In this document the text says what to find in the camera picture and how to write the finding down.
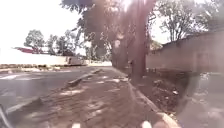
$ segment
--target tree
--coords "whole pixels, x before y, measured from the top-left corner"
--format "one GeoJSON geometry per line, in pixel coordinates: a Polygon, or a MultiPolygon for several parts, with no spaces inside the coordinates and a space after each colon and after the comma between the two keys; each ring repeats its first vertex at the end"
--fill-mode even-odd
{"type": "Polygon", "coordinates": [[[82,31],[80,29],[77,31],[76,35],[70,30],[67,30],[65,32],[65,38],[68,44],[67,48],[73,53],[76,52],[77,48],[83,48],[85,41],[82,41],[82,42],[80,41],[81,34],[82,34],[82,31]]]}
{"type": "Polygon", "coordinates": [[[69,44],[66,41],[65,36],[61,36],[57,40],[57,47],[58,47],[58,54],[60,54],[62,56],[73,56],[74,55],[74,53],[68,48],[69,44]]]}
{"type": "Polygon", "coordinates": [[[224,1],[211,0],[198,6],[200,15],[197,15],[198,22],[205,26],[205,29],[212,31],[224,27],[224,1]]]}
{"type": "Polygon", "coordinates": [[[156,10],[163,19],[161,29],[169,33],[171,42],[203,31],[203,25],[196,22],[198,13],[192,0],[160,0],[156,10]]]}
{"type": "MultiPolygon", "coordinates": [[[[92,41],[92,47],[105,46],[98,45],[100,40],[104,43],[110,44],[112,47],[112,58],[119,57],[114,52],[114,42],[118,40],[117,37],[126,36],[126,32],[129,32],[129,28],[135,29],[135,39],[133,43],[132,52],[134,52],[133,58],[133,76],[142,77],[145,72],[145,55],[146,55],[146,20],[152,11],[155,0],[147,1],[132,1],[133,9],[129,8],[127,12],[124,12],[121,7],[123,1],[117,0],[63,0],[63,7],[67,7],[71,10],[77,9],[83,14],[83,19],[79,21],[81,28],[84,30],[85,37],[92,41]],[[122,21],[126,22],[126,27],[122,26],[122,21]]],[[[120,41],[126,42],[128,38],[119,39],[120,41]]],[[[123,51],[119,55],[122,62],[126,61],[127,43],[120,43],[118,45],[120,50],[123,51]]]]}
{"type": "Polygon", "coordinates": [[[34,48],[37,53],[41,53],[42,47],[45,43],[43,38],[44,36],[40,30],[30,30],[24,45],[34,48]]]}
{"type": "Polygon", "coordinates": [[[58,36],[50,35],[50,38],[46,42],[47,47],[48,47],[48,53],[50,55],[55,55],[56,54],[55,51],[54,51],[53,45],[56,44],[57,40],[58,40],[58,36]]]}

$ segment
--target curb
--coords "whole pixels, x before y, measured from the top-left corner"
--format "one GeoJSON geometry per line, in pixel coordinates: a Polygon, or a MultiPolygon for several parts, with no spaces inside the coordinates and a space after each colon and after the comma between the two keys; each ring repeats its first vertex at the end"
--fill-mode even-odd
{"type": "MultiPolygon", "coordinates": [[[[119,73],[123,77],[127,76],[127,74],[119,71],[116,68],[112,68],[115,72],[119,73]]],[[[139,99],[144,102],[146,105],[148,105],[152,111],[157,113],[160,117],[161,120],[168,126],[168,128],[181,128],[175,120],[173,120],[169,115],[166,113],[162,112],[151,100],[149,100],[144,94],[142,94],[136,87],[134,87],[129,81],[127,81],[129,87],[131,90],[133,90],[139,97],[139,99]]]]}
{"type": "Polygon", "coordinates": [[[100,72],[101,70],[102,70],[102,69],[96,69],[96,70],[93,70],[93,71],[91,71],[90,73],[85,74],[85,75],[79,77],[79,78],[76,79],[76,80],[70,81],[70,82],[67,84],[67,86],[65,86],[65,88],[68,88],[68,87],[75,87],[75,86],[77,86],[83,79],[89,78],[89,77],[91,77],[93,74],[96,74],[96,73],[100,72]]]}
{"type": "Polygon", "coordinates": [[[58,88],[58,89],[55,89],[55,90],[52,90],[52,93],[49,93],[48,95],[57,93],[57,92],[59,92],[61,90],[64,90],[66,88],[76,87],[83,79],[86,79],[88,77],[91,77],[92,75],[100,72],[101,70],[102,69],[96,69],[96,70],[91,71],[90,73],[84,74],[83,76],[81,76],[81,77],[79,77],[79,78],[77,78],[77,79],[75,79],[73,81],[68,82],[66,86],[61,87],[61,88],[58,88]]]}
{"type": "Polygon", "coordinates": [[[18,121],[22,115],[41,107],[42,100],[39,97],[31,98],[29,101],[10,107],[6,110],[10,121],[18,121]]]}

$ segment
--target leaves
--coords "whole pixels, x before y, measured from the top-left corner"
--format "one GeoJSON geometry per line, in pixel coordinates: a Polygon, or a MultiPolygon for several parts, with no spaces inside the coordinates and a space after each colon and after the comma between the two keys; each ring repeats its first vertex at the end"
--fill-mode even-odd
{"type": "Polygon", "coordinates": [[[44,45],[44,36],[40,30],[30,30],[28,36],[26,37],[26,41],[24,43],[25,46],[32,47],[37,50],[37,53],[41,52],[41,48],[44,45]]]}

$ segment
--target tree trunk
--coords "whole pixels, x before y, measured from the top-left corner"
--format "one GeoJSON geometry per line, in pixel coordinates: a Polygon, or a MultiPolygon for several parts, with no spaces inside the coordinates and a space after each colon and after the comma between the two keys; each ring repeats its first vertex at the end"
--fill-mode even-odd
{"type": "Polygon", "coordinates": [[[132,64],[132,77],[134,79],[141,79],[146,71],[146,15],[141,11],[142,2],[137,4],[136,14],[136,40],[134,42],[133,64],[132,64]]]}
{"type": "Polygon", "coordinates": [[[119,48],[113,47],[112,49],[112,65],[118,69],[125,69],[128,63],[126,42],[122,42],[119,48]]]}

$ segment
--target street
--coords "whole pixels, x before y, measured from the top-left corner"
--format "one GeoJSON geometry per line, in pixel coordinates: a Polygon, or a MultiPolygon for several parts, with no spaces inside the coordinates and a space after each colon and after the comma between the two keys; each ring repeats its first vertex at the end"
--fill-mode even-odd
{"type": "Polygon", "coordinates": [[[30,98],[43,96],[94,69],[75,67],[57,72],[0,74],[0,104],[9,108],[30,98]]]}

